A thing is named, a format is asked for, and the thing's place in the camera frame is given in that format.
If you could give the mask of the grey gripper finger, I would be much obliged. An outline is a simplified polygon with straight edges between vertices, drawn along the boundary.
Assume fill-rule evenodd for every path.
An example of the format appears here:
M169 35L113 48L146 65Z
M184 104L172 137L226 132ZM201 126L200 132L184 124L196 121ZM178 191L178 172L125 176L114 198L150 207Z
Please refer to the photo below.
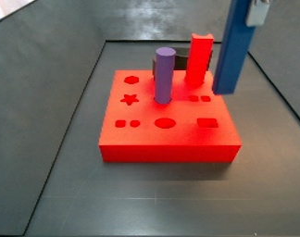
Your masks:
M269 8L270 8L272 0L250 0L245 24L248 27L262 26Z

